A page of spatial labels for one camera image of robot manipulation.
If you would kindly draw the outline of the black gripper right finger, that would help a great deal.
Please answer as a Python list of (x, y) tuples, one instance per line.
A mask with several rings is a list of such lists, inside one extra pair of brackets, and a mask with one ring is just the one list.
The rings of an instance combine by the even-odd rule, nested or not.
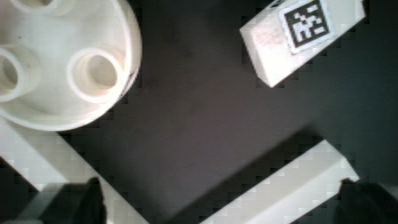
[(338, 224), (398, 224), (398, 185), (343, 181)]

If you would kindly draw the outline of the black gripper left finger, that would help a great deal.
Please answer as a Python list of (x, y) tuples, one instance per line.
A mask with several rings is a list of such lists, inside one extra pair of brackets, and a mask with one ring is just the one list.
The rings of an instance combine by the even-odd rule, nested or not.
[(43, 224), (107, 224), (100, 179), (50, 185), (37, 195)]

